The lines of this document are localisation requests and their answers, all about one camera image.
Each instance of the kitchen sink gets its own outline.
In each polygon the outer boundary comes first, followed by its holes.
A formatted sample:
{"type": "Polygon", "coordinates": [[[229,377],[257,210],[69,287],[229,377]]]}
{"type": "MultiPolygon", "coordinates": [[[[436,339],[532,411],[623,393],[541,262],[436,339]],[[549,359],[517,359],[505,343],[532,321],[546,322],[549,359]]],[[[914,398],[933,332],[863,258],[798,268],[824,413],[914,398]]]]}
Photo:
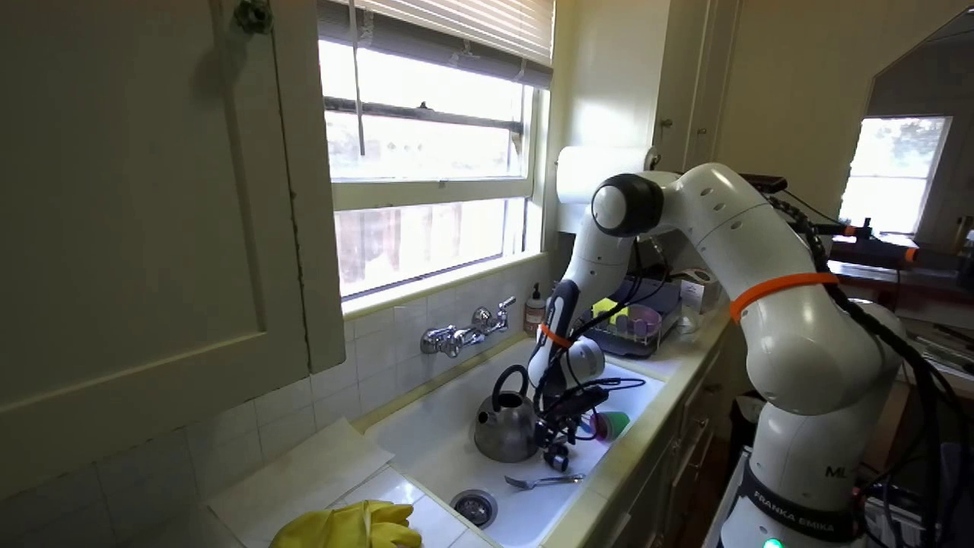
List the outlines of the kitchen sink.
{"type": "MultiPolygon", "coordinates": [[[[580,485],[514,491],[505,476],[525,481],[556,476],[546,465],[541,450],[532,460],[497,462],[475,448],[473,426],[478,405],[490,397],[493,380],[526,355],[530,342],[514,343],[370,428],[370,440],[392,455],[397,470],[420,481],[448,507],[459,509],[475,497],[475,509],[486,513],[480,514],[486,521],[483,533],[499,545],[541,545],[562,513],[586,491],[586,478],[591,478],[599,460],[613,450],[613,442],[575,442],[571,476],[580,476],[580,485]]],[[[613,359],[604,377],[646,380],[644,387],[613,393],[609,403],[599,405],[599,411],[621,411],[631,421],[638,421],[664,387],[662,380],[621,367],[613,359]]]]}

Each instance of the window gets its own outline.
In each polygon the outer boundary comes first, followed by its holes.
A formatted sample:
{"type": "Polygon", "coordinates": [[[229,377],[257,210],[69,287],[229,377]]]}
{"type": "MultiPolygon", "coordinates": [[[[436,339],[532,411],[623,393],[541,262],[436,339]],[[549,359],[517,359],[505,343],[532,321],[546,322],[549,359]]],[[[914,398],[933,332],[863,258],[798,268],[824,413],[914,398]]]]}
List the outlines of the window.
{"type": "Polygon", "coordinates": [[[526,249],[555,5],[497,5],[321,3],[344,298],[526,249]]]}
{"type": "Polygon", "coordinates": [[[947,117],[866,119],[842,219],[917,236],[947,130],[947,117]]]}

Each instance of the yellow rubber glove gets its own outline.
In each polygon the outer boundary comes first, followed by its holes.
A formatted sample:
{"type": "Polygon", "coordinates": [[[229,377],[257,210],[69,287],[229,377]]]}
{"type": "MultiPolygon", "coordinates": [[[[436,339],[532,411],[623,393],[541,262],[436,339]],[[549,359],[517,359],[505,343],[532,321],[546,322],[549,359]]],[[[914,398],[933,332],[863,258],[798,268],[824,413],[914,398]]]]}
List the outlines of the yellow rubber glove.
{"type": "Polygon", "coordinates": [[[407,529],[410,513],[384,498],[307,513],[289,521],[272,548],[423,548],[423,537],[407,529]]]}

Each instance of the window sill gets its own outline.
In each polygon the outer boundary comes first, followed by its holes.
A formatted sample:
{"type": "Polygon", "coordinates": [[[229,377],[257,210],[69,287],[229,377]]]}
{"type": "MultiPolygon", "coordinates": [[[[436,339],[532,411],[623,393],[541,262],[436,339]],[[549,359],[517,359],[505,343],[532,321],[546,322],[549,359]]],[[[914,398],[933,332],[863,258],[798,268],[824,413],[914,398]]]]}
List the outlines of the window sill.
{"type": "Polygon", "coordinates": [[[499,258],[499,262],[490,262],[490,265],[473,265],[473,268],[436,275],[436,278],[428,278],[428,281],[418,281],[418,283],[407,283],[407,287],[344,298],[341,302],[341,313],[344,317],[370,313],[370,312],[397,304],[397,302],[420,298],[428,293],[440,293],[444,287],[466,283],[473,278],[483,278],[483,275],[505,271],[505,268],[514,268],[514,265],[525,265],[525,262],[538,262],[538,258],[541,258],[541,253],[525,253],[525,257],[499,258]]]}

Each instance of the faucet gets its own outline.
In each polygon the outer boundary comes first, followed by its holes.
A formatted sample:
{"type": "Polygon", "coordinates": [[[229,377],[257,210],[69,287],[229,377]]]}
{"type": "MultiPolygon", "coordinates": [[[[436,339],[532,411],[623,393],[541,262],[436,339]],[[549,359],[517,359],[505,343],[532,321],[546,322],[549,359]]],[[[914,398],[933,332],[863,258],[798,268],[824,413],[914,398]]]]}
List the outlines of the faucet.
{"type": "Polygon", "coordinates": [[[478,346],[483,343],[490,336],[509,330],[509,308],[517,298],[509,295],[504,298],[493,312],[490,308],[478,308],[469,321],[469,327],[436,327],[428,330],[420,339],[420,350],[423,354],[448,354],[452,359],[459,355],[463,346],[478,346]]]}

